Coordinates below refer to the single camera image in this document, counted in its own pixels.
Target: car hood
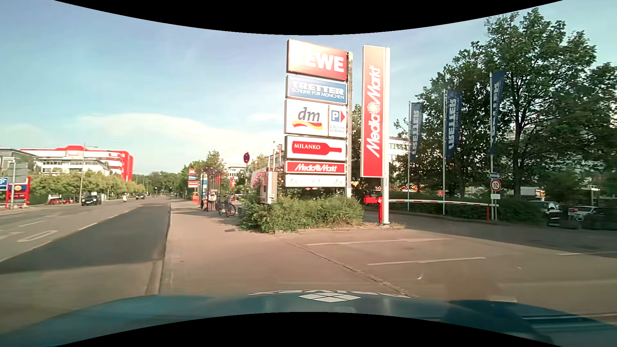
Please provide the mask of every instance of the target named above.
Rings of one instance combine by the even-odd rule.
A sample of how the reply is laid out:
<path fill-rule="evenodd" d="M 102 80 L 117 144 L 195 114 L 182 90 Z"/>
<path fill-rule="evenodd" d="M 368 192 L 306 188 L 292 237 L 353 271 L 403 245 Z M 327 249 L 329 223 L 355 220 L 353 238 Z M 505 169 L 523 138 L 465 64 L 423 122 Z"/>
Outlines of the car hood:
<path fill-rule="evenodd" d="M 344 290 L 285 290 L 213 298 L 150 295 L 121 299 L 53 317 L 0 337 L 0 345 L 59 346 L 111 333 L 193 319 L 274 312 L 343 312 L 428 319 L 551 342 L 530 323 L 592 319 L 525 304 L 497 301 L 437 301 L 405 295 Z"/>

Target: speed limit sign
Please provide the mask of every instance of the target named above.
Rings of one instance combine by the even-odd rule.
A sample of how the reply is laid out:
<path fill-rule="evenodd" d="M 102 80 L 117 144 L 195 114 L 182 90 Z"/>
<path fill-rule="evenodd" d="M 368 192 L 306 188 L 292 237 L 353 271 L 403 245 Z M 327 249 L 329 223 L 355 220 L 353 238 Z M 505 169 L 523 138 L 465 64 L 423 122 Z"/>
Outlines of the speed limit sign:
<path fill-rule="evenodd" d="M 501 190 L 501 181 L 494 179 L 491 180 L 491 190 L 492 191 L 500 191 Z"/>

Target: flag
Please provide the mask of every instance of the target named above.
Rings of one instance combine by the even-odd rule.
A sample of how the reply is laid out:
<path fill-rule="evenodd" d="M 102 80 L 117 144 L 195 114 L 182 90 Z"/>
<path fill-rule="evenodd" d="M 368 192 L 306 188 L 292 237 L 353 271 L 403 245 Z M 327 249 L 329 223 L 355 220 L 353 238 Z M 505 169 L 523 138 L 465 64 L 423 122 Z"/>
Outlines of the flag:
<path fill-rule="evenodd" d="M 416 159 L 418 154 L 418 146 L 422 138 L 422 104 L 419 102 L 412 103 L 412 109 L 409 120 L 409 164 Z"/>
<path fill-rule="evenodd" d="M 491 77 L 491 149 L 489 153 L 495 153 L 495 141 L 497 140 L 497 125 L 499 123 L 499 105 L 501 104 L 501 96 L 503 92 L 503 79 L 505 78 L 505 70 L 497 71 Z"/>
<path fill-rule="evenodd" d="M 444 141 L 446 158 L 449 159 L 454 155 L 454 151 L 458 144 L 461 104 L 463 100 L 459 91 L 448 90 L 446 95 L 447 118 L 445 121 Z"/>

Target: lamp post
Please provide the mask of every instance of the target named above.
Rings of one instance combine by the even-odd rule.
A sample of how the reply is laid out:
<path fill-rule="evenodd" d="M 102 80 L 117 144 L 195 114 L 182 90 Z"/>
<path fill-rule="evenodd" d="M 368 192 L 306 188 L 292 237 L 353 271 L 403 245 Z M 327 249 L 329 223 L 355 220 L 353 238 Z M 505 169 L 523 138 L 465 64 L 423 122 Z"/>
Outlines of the lamp post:
<path fill-rule="evenodd" d="M 81 155 L 81 180 L 79 182 L 79 201 L 82 199 L 82 188 L 83 188 L 83 166 L 86 164 L 86 143 L 83 143 L 83 153 Z"/>

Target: bush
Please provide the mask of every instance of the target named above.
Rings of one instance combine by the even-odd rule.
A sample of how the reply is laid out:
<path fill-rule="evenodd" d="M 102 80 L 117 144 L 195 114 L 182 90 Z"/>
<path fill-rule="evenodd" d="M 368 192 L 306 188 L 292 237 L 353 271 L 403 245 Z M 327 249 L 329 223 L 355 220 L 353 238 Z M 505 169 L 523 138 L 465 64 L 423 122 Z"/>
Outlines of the bush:
<path fill-rule="evenodd" d="M 271 205 L 259 203 L 257 193 L 241 198 L 242 228 L 296 232 L 298 229 L 338 227 L 362 223 L 364 210 L 355 199 L 335 195 L 314 200 L 279 197 Z"/>
<path fill-rule="evenodd" d="M 390 199 L 407 199 L 405 191 L 391 191 Z M 410 199 L 417 200 L 441 200 L 441 196 L 429 196 L 422 193 L 410 193 Z M 481 198 L 459 198 L 456 196 L 446 196 L 448 201 L 466 201 L 468 203 L 490 203 L 488 195 Z M 524 223 L 524 224 L 542 224 L 545 220 L 542 218 L 542 213 L 538 208 L 529 201 L 504 198 L 497 202 L 497 218 L 505 222 Z M 442 214 L 441 204 L 431 203 L 410 203 L 409 211 L 426 214 Z M 407 211 L 407 203 L 390 203 L 390 209 Z M 451 217 L 486 220 L 486 206 L 470 206 L 458 204 L 446 204 L 445 214 Z"/>

